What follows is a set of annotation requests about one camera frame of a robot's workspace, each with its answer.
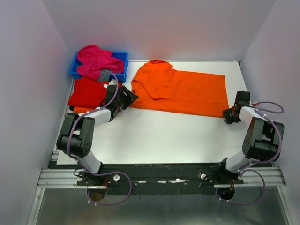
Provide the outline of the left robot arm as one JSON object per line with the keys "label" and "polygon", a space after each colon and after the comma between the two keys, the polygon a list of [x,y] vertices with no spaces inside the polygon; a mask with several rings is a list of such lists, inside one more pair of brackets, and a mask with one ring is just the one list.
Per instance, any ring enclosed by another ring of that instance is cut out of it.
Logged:
{"label": "left robot arm", "polygon": [[88,173],[88,180],[93,185],[103,182],[101,171],[103,163],[91,150],[94,129],[112,121],[120,112],[131,106],[138,96],[127,87],[109,84],[105,98],[97,107],[83,114],[68,113],[56,142],[57,149],[64,152]]}

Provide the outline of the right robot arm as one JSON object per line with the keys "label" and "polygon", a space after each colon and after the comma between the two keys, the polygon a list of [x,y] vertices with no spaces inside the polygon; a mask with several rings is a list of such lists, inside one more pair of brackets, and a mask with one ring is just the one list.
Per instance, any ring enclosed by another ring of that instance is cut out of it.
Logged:
{"label": "right robot arm", "polygon": [[238,91],[233,107],[223,110],[226,124],[245,122],[248,125],[242,149],[218,164],[216,179],[225,184],[237,179],[246,168],[256,164],[268,164],[279,158],[285,126],[269,119],[256,108],[260,103],[250,103],[250,92]]}

